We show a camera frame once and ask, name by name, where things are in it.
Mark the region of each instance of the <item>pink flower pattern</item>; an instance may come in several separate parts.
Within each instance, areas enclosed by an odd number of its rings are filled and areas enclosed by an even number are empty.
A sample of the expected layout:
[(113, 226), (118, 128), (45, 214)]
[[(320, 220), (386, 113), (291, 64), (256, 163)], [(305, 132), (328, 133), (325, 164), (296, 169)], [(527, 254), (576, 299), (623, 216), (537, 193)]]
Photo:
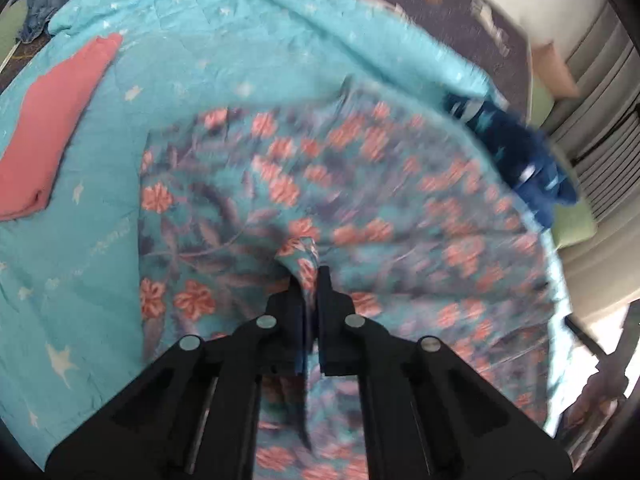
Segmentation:
[(203, 120), (204, 125), (207, 130), (212, 130), (216, 126), (220, 126), (220, 124), (224, 124), (226, 122), (226, 117), (228, 115), (228, 110), (226, 108), (218, 108), (217, 110), (212, 110), (204, 114)]
[[(173, 334), (233, 333), (287, 290), (289, 273), (311, 308), (318, 266), (328, 264), (357, 313), (404, 338), (439, 336), (540, 420), (553, 304), (538, 235), (457, 133), (379, 98), (364, 107), (352, 99), (332, 108), (330, 122), (309, 106), (210, 110), (194, 130), (172, 131), (173, 151), (150, 134), (140, 187), (145, 346)], [(224, 135), (212, 131), (221, 126)], [(513, 343), (496, 344), (504, 334)], [(513, 361), (509, 352), (524, 354)], [(330, 383), (315, 368), (306, 380), (265, 381), (257, 474), (366, 480), (351, 416), (358, 383)], [(309, 418), (283, 418), (283, 402), (304, 402)], [(306, 424), (318, 454), (289, 437), (292, 422)]]
[(201, 316), (214, 313), (216, 301), (208, 287), (196, 280), (187, 280), (184, 290), (175, 295), (174, 306), (182, 310), (188, 319), (197, 321)]
[(142, 319), (153, 319), (162, 316), (166, 307), (162, 297), (166, 291), (166, 285), (162, 282), (152, 282), (149, 278), (144, 278), (140, 282), (140, 309)]
[(142, 209), (162, 214), (167, 211), (173, 203), (174, 196), (162, 182), (158, 182), (154, 186), (145, 187), (145, 189), (142, 190)]

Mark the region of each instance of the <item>pink towel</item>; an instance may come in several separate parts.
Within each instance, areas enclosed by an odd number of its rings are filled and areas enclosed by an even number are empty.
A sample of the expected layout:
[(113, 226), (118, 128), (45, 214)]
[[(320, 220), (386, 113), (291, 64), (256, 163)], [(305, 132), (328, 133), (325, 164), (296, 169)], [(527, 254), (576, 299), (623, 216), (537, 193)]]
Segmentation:
[(47, 206), (60, 158), (122, 36), (94, 38), (29, 87), (0, 159), (0, 220)]

